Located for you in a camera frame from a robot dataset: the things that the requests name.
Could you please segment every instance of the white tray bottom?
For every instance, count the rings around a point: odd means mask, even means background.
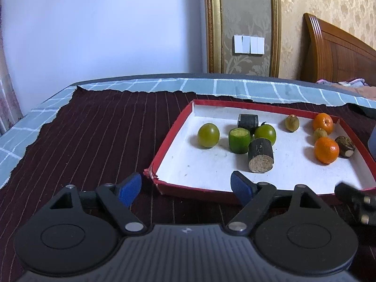
[[[273,146],[274,166],[264,174],[251,173],[247,154],[237,155],[229,150],[228,132],[237,126],[240,113],[257,114],[259,124],[267,122],[277,132]],[[257,183],[269,182],[278,189],[292,190],[296,184],[306,184],[317,194],[331,194],[337,183],[343,181],[358,189],[375,186],[375,180],[359,151],[350,159],[338,158],[332,164],[320,163],[314,155],[312,120],[299,117],[296,132],[287,132],[286,115],[240,108],[194,106],[167,151],[158,171],[159,180],[192,188],[232,192],[230,176],[234,170],[242,172]],[[197,132],[205,123],[215,124],[220,140],[212,149],[202,149],[197,143]],[[335,125],[330,135],[335,139],[347,136]]]

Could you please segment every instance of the cut branch segment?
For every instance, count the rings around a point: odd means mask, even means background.
[[[234,154],[246,154],[251,143],[251,135],[244,128],[234,128],[229,132],[229,147]]]
[[[335,140],[337,142],[339,148],[340,148],[340,155],[349,158],[353,155],[355,151],[355,145],[354,143],[350,140],[350,138],[345,137],[345,136],[339,136]]]
[[[253,135],[258,127],[258,115],[239,114],[238,127],[247,129]]]
[[[274,156],[271,142],[258,138],[249,144],[248,166],[253,173],[265,173],[273,168]]]

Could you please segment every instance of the metal pivot pin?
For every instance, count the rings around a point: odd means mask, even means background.
[[[144,226],[142,225],[142,223],[139,223],[137,221],[133,221],[125,225],[125,229],[130,232],[138,232],[141,231],[143,228]]]
[[[229,224],[229,229],[232,230],[232,231],[244,231],[245,229],[247,229],[247,225],[244,224],[243,222],[241,221],[233,221],[232,223]]]
[[[371,198],[369,196],[364,196],[363,201],[366,204],[370,204],[371,203]]]
[[[363,214],[360,218],[360,221],[362,222],[362,224],[367,225],[370,221],[370,217],[367,214]]]

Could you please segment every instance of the small brown fruit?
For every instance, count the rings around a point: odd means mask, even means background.
[[[296,115],[289,115],[285,119],[285,126],[290,132],[294,132],[299,128],[300,122]]]
[[[345,158],[350,158],[354,151],[355,151],[355,145],[350,140],[350,138],[345,136],[339,136],[335,139],[335,142],[337,142],[338,146],[340,147],[340,155]]]
[[[321,137],[327,137],[328,133],[322,128],[317,128],[314,131],[313,136],[315,137],[315,140],[318,140]]]

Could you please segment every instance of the red tray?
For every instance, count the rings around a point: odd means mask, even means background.
[[[236,127],[240,113],[257,114],[259,123],[271,124],[277,132],[273,146],[274,166],[264,174],[251,173],[247,154],[235,155],[228,149],[228,132]],[[287,115],[299,117],[300,127],[288,132]],[[253,182],[266,181],[278,189],[294,189],[306,184],[329,204],[340,203],[334,196],[338,182],[346,182],[363,191],[376,193],[376,163],[351,128],[339,117],[331,116],[335,127],[331,138],[345,135],[356,146],[354,155],[322,164],[314,156],[312,119],[318,113],[263,104],[193,100],[180,113],[144,174],[153,180],[161,194],[183,198],[234,203],[230,175],[241,171]],[[196,134],[202,124],[214,123],[221,138],[212,149],[202,149]]]

